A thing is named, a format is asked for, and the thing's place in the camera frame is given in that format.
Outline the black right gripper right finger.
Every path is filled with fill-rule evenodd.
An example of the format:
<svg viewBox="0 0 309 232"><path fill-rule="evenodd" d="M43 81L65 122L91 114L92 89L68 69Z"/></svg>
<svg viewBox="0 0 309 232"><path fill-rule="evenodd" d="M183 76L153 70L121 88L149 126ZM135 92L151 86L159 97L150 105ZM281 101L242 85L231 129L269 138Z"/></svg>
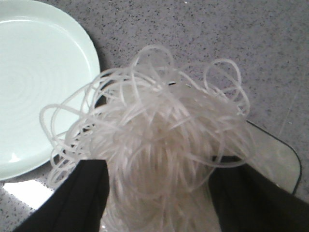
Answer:
<svg viewBox="0 0 309 232"><path fill-rule="evenodd" d="M307 232L309 205L248 164L216 168L209 188L223 232Z"/></svg>

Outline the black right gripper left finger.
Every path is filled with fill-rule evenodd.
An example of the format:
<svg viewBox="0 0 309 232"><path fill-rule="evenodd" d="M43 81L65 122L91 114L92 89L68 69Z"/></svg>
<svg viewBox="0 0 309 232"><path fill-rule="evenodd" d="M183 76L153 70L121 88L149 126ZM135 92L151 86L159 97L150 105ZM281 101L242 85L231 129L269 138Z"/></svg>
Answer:
<svg viewBox="0 0 309 232"><path fill-rule="evenodd" d="M98 232L108 199L104 160L82 160L53 195L15 231Z"/></svg>

